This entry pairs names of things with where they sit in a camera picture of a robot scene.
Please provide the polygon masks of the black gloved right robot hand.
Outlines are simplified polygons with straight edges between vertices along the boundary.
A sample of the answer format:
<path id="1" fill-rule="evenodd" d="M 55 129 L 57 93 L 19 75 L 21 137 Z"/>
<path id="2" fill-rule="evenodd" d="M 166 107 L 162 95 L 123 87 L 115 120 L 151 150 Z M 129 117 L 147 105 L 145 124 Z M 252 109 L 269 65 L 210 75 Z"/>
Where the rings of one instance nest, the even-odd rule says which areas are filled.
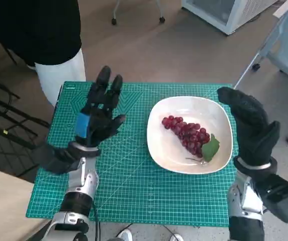
<path id="1" fill-rule="evenodd" d="M 262 104 L 253 96 L 229 87 L 217 90 L 236 122 L 238 159 L 247 166 L 267 165 L 280 135 L 280 123 L 269 122 Z"/>

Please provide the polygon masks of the bare left hand, blue tape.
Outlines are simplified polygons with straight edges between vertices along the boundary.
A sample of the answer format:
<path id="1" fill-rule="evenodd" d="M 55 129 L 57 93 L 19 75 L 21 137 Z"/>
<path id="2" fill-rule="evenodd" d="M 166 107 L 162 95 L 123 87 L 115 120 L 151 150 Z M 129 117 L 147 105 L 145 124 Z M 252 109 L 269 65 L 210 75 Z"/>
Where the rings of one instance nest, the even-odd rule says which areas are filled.
<path id="1" fill-rule="evenodd" d="M 116 135 L 124 123 L 125 115 L 113 117 L 122 89 L 123 78 L 116 75 L 109 84 L 111 69 L 104 66 L 92 83 L 86 104 L 76 119 L 75 140 L 86 147 L 97 147 L 104 140 Z"/>

